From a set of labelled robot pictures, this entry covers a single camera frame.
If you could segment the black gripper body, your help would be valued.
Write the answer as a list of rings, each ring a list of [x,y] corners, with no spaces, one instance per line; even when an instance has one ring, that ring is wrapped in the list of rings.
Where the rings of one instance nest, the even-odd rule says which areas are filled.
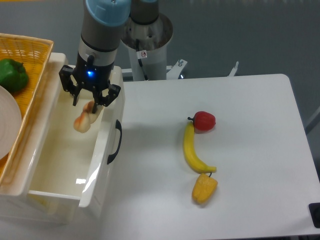
[[[87,90],[92,94],[99,92],[99,105],[107,107],[119,96],[121,87],[110,81],[114,65],[98,66],[95,60],[93,54],[88,57],[78,54],[75,67],[63,65],[58,74],[65,92],[71,96],[75,89]]]

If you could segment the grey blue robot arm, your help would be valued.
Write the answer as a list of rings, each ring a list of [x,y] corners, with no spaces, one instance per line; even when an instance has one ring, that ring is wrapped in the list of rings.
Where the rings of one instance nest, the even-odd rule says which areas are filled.
[[[59,71],[65,92],[77,105],[81,90],[93,95],[91,112],[99,106],[109,106],[119,95],[121,87],[110,83],[117,50],[126,22],[151,24],[159,16],[156,0],[85,0],[83,23],[75,67],[64,65]]]

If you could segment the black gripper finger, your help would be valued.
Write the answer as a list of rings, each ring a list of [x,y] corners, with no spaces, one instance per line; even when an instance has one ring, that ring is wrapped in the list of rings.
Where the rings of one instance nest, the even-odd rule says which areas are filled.
[[[95,114],[97,111],[97,107],[99,106],[99,103],[100,103],[100,94],[99,92],[93,92],[92,95],[93,95],[94,102],[93,102],[91,113]]]
[[[72,94],[73,96],[73,102],[72,102],[72,105],[73,106],[76,106],[77,103],[78,103],[78,100],[79,100],[79,94],[81,92],[81,88],[76,88]]]

